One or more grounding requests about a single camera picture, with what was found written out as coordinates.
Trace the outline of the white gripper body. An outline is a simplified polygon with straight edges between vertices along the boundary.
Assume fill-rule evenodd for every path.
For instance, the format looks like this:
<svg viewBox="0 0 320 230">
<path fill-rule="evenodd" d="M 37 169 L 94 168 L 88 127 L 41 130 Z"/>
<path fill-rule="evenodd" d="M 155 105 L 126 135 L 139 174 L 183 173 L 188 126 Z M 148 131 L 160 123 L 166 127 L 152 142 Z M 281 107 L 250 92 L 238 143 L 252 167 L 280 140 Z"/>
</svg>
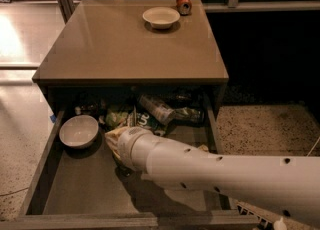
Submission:
<svg viewBox="0 0 320 230">
<path fill-rule="evenodd" d="M 145 171 L 148 154 L 154 147 L 153 139 L 149 130 L 140 127 L 126 129 L 117 142 L 121 162 L 134 171 Z"/>
</svg>

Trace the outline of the yellow white gripper finger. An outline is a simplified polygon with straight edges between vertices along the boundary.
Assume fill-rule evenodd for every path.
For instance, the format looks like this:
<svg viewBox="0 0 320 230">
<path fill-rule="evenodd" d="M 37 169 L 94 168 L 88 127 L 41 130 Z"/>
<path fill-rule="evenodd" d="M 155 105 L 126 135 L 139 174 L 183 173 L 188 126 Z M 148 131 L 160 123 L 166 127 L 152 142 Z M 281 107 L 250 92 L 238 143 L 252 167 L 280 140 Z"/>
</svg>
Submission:
<svg viewBox="0 0 320 230">
<path fill-rule="evenodd" d="M 105 133 L 105 141 L 108 147 L 111 149 L 113 154 L 117 159 L 120 158 L 119 152 L 118 152 L 118 140 L 121 136 L 121 134 L 128 129 L 127 126 L 116 128 L 112 131 Z"/>
</svg>

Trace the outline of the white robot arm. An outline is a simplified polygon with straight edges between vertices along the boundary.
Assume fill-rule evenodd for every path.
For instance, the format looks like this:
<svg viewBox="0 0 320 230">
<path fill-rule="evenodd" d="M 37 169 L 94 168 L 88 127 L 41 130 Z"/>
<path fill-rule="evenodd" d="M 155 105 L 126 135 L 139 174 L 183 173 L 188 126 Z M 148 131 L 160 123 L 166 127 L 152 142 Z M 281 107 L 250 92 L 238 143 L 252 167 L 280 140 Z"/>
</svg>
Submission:
<svg viewBox="0 0 320 230">
<path fill-rule="evenodd" d="M 164 189 L 206 190 L 320 225 L 320 158 L 220 155 L 141 127 L 105 134 L 121 163 Z"/>
</svg>

